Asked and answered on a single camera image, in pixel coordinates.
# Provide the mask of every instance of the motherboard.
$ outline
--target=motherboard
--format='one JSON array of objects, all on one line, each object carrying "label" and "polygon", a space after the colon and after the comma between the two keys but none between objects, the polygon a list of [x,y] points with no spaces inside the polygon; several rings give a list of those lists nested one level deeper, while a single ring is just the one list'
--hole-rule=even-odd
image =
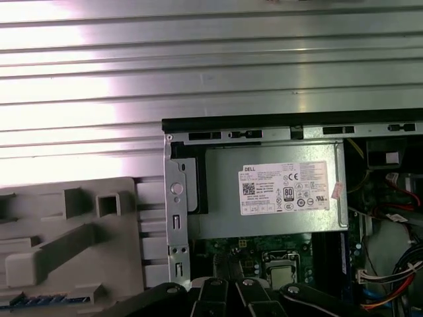
[{"label": "motherboard", "polygon": [[253,236],[199,240],[194,261],[213,263],[216,256],[231,254],[239,260],[245,277],[266,279],[273,289],[288,283],[312,285],[313,249],[311,234]]}]

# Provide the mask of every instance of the metal bracket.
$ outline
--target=metal bracket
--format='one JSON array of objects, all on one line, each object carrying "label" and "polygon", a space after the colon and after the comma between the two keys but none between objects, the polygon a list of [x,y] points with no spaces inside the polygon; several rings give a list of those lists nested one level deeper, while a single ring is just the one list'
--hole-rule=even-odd
[{"label": "metal bracket", "polygon": [[186,175],[180,164],[171,160],[171,144],[165,143],[166,232],[169,280],[190,288],[190,252],[187,229]]}]

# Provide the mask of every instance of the gray plastic part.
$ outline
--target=gray plastic part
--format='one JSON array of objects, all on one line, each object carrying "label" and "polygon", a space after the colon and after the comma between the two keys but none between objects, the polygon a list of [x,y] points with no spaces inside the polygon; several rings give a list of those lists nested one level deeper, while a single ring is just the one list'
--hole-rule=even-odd
[{"label": "gray plastic part", "polygon": [[128,210],[126,196],[128,193],[111,193],[107,195],[96,196],[96,211],[97,217],[104,217],[107,215],[120,216]]},{"label": "gray plastic part", "polygon": [[69,299],[80,299],[89,297],[90,303],[95,304],[97,300],[104,295],[104,288],[101,284],[80,285],[68,294]]},{"label": "gray plastic part", "polygon": [[[89,315],[144,290],[133,179],[5,188],[0,196],[0,213],[17,219],[0,225],[0,289],[27,297],[79,292],[92,299],[16,309],[16,316]],[[98,197],[115,197],[116,213],[98,217]]]},{"label": "gray plastic part", "polygon": [[27,253],[11,254],[6,258],[8,287],[37,285],[48,274],[95,244],[94,225],[81,225],[53,241],[40,244]]}]

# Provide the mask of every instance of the corrugated metal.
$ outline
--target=corrugated metal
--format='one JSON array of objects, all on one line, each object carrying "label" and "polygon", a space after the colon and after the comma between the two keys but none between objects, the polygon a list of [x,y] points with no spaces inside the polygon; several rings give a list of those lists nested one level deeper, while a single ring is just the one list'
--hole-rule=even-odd
[{"label": "corrugated metal", "polygon": [[0,1],[0,186],[134,177],[155,251],[162,118],[420,107],[422,20],[421,0]]}]

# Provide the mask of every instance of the black edge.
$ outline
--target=black edge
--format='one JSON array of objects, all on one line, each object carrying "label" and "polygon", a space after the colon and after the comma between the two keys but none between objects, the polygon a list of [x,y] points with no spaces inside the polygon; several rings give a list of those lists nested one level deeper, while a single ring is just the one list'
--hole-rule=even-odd
[{"label": "black edge", "polygon": [[165,133],[178,133],[254,127],[414,122],[420,120],[423,120],[423,108],[163,119],[162,130]]}]

